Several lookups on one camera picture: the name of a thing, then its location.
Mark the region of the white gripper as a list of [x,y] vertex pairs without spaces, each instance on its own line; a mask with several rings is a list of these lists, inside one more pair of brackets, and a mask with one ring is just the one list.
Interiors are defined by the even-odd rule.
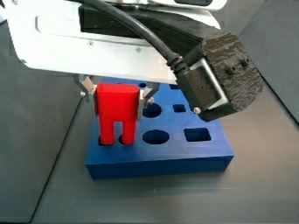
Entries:
[[32,69],[73,74],[97,114],[89,75],[168,84],[175,75],[147,41],[84,32],[80,6],[69,0],[0,0],[0,20],[8,23],[19,60]]

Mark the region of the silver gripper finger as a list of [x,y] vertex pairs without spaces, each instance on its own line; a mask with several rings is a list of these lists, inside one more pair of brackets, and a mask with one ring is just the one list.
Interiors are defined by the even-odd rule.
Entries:
[[139,91],[139,102],[137,102],[137,120],[141,120],[143,117],[143,110],[147,108],[149,104],[155,102],[153,95],[157,92],[160,87],[159,82],[148,81],[145,83],[144,89]]

